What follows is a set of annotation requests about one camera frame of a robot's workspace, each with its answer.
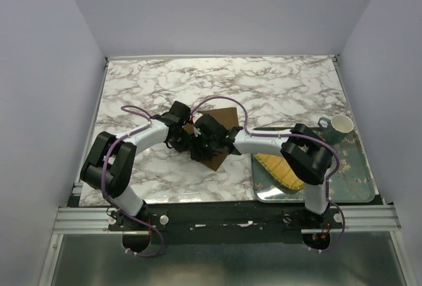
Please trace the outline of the brown cloth napkin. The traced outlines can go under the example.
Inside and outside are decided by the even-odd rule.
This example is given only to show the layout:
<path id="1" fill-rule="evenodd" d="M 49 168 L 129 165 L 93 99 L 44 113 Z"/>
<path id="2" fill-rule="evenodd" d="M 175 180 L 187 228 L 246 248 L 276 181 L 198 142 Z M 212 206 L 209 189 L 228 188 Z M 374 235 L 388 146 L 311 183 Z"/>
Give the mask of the brown cloth napkin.
<path id="1" fill-rule="evenodd" d="M 237 110 L 235 107 L 227 107 L 199 111 L 192 116 L 192 121 L 187 123 L 183 128 L 189 135 L 202 135 L 209 139 L 220 139 L 224 135 L 229 134 L 230 130 L 235 127 L 239 127 Z M 217 171 L 227 156 L 220 154 L 213 159 L 201 161 L 199 163 L 213 171 Z"/>

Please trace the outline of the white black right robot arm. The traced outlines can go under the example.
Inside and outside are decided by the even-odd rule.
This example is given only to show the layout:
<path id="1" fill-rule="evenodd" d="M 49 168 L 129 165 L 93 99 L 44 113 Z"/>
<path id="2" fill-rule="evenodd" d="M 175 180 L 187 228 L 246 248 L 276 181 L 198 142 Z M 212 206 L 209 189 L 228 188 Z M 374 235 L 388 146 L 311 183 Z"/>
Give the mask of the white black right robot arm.
<path id="1" fill-rule="evenodd" d="M 328 179 L 336 151 L 308 126 L 297 124 L 291 130 L 248 132 L 242 127 L 226 129 L 209 114 L 193 124 L 191 154 L 197 161 L 216 153 L 225 155 L 266 154 L 283 158 L 295 176 L 305 183 L 304 222 L 312 228 L 327 220 Z"/>

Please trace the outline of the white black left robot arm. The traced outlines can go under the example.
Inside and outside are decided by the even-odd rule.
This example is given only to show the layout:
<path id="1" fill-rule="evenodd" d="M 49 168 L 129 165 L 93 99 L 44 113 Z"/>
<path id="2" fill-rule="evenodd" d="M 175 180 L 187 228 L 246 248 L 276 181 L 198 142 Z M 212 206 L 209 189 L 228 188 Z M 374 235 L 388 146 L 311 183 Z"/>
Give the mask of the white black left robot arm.
<path id="1" fill-rule="evenodd" d="M 191 122 L 191 109 L 179 101 L 161 115 L 151 115 L 133 105 L 121 109 L 141 116 L 147 123 L 117 135 L 99 133 L 82 166 L 80 179 L 100 190 L 103 198 L 124 214 L 124 223 L 138 230 L 147 223 L 147 213 L 146 202 L 129 185 L 135 158 L 156 144 L 187 139 L 189 135 L 183 127 Z"/>

